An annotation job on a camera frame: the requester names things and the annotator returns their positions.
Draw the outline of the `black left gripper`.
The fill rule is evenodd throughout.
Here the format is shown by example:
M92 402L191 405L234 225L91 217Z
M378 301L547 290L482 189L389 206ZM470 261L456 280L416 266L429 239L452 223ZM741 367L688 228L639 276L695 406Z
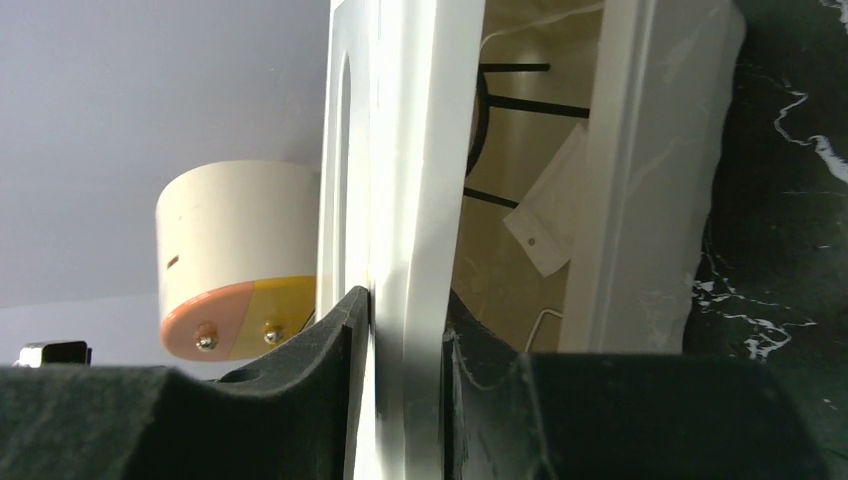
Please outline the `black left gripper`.
M369 320L369 291L354 287L323 319L215 381L69 365L91 364L83 340L25 344L1 371L1 475L349 479Z

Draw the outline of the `white bin lid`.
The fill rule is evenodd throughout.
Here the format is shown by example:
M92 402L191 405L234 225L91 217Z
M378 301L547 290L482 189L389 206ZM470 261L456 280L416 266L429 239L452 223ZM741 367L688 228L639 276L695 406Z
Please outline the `white bin lid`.
M345 475L443 475L442 337L482 1L330 5L316 313L369 295Z

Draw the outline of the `white plastic bin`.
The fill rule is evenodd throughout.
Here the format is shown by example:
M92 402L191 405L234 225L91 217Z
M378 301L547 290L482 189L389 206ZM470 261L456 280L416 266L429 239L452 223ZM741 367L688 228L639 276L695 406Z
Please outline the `white plastic bin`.
M517 350L678 354L745 20L732 1L490 1L492 108L463 202L452 288ZM570 261L543 277L503 219L572 129L587 131Z

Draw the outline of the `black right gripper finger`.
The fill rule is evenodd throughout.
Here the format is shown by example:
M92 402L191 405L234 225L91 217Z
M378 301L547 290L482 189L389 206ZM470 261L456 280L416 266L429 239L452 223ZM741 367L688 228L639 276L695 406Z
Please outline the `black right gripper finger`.
M528 353L449 297L449 479L826 479L797 408L731 358Z

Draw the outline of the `white paper packet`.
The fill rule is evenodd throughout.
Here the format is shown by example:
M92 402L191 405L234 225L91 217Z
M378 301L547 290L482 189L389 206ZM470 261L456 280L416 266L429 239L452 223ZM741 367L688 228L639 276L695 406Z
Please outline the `white paper packet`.
M535 269L548 277L573 254L584 189L587 131L576 125L503 223Z

